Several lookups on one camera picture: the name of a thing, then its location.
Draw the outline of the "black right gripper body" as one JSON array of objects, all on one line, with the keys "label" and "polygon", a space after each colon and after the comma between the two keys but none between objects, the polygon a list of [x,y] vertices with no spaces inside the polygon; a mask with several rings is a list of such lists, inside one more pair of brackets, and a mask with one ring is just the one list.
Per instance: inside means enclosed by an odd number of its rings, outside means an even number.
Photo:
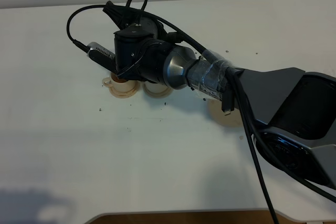
[{"label": "black right gripper body", "polygon": [[115,5],[108,1],[103,12],[111,18],[116,26],[123,30],[129,26],[145,26],[146,20],[143,19],[141,14],[130,10],[132,1],[127,1],[125,6]]}]

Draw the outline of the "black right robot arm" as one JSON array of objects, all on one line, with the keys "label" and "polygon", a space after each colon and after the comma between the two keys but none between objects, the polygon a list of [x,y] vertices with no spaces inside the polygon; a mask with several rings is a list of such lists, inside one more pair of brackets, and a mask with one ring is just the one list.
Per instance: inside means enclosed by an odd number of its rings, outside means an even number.
[{"label": "black right robot arm", "polygon": [[335,78],[298,68],[254,71],[215,55],[143,9],[111,2],[103,11],[118,26],[117,77],[172,89],[190,87],[239,110],[261,156],[299,180],[335,188]]}]

